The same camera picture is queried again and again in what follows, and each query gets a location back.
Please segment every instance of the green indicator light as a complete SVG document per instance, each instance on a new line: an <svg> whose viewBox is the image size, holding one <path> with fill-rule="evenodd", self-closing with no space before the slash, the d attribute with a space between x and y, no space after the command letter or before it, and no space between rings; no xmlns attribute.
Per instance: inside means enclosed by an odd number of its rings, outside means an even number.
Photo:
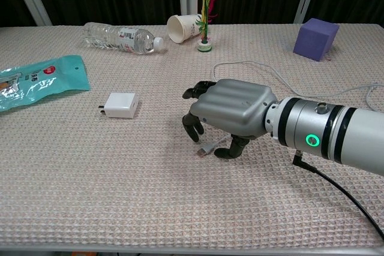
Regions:
<svg viewBox="0 0 384 256"><path fill-rule="evenodd" d="M307 137L305 138L305 141L309 146L312 146L312 147L316 147L320 144L320 139L318 138L318 136L314 134L307 135Z"/></svg>

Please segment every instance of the white charger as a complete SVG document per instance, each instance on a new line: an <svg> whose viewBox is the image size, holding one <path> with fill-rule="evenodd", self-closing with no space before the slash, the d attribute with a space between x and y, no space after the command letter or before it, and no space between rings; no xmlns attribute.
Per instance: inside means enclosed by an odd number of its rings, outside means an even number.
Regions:
<svg viewBox="0 0 384 256"><path fill-rule="evenodd" d="M139 103L136 93L112 92L105 105L99 106L102 114L111 118L133 118Z"/></svg>

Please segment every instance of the table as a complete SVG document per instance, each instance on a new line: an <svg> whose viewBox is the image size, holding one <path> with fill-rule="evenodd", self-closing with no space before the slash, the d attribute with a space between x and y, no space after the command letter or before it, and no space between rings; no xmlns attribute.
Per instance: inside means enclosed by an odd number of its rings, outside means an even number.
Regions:
<svg viewBox="0 0 384 256"><path fill-rule="evenodd" d="M266 135L238 159L200 159L199 144L182 127L193 102L182 93L210 80L218 62L269 64L310 94L383 82L380 26L342 24L322 62L291 52L299 27L212 25L214 48L200 53L196 38L175 44L165 26L144 26L164 37L167 47L151 55L87 48L78 26L1 28L0 68L81 55L91 90L0 114L0 249L384 253L350 200L292 165L293 149ZM217 77L269 85L279 99L292 95L263 67L220 66ZM134 119L100 114L110 92L139 95ZM324 100L365 108L365 93ZM371 98L382 111L383 96L378 89ZM202 142L223 135L206 127ZM384 177L304 157L349 190L384 228Z"/></svg>

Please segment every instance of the black cable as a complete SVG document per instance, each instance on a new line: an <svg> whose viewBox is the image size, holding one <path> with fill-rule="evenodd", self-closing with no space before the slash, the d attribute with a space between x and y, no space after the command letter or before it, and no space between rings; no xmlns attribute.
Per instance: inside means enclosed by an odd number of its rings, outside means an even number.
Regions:
<svg viewBox="0 0 384 256"><path fill-rule="evenodd" d="M337 189L339 189L345 196L347 196L352 202L353 204L355 204L357 206L357 208L360 209L360 211L365 215L365 217L367 217L367 219L371 222L372 226L376 229L376 231L378 232L378 234L380 235L380 237L382 238L382 240L384 241L384 232L380 229L379 225L377 224L377 222L372 218L372 216L364 209L364 207L362 207L362 205L360 204L360 202L358 200L356 200L355 197L353 197L348 191L346 191L343 187L341 187L335 180L329 178L327 175L325 175L324 173L322 173L321 171L318 171L317 168L309 165L308 163L304 162L302 159L301 159L301 156L302 153L301 152L297 152L296 151L296 155L295 157L293 158L293 165L296 165L298 167L301 167L303 169L306 169L312 173L315 173L317 175L319 175L320 177L324 178L325 180L327 180L330 184L334 185Z"/></svg>

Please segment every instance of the silver robotic hand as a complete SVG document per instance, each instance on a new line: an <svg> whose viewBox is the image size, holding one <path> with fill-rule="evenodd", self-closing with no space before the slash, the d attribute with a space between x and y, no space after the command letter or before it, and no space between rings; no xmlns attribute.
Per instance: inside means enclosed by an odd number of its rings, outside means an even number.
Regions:
<svg viewBox="0 0 384 256"><path fill-rule="evenodd" d="M193 141L200 121L231 133L232 159L250 140L270 132L280 144L384 176L384 113L288 97L277 101L271 88L233 79L199 82L183 98L197 98L182 123Z"/></svg>
<svg viewBox="0 0 384 256"><path fill-rule="evenodd" d="M198 99L182 118L193 141L198 142L198 134L204 133L200 121L231 133L230 148L215 150L217 157L225 159L240 156L251 139L267 133L263 119L271 104L277 102L270 87L233 79L198 82L184 92L183 98Z"/></svg>

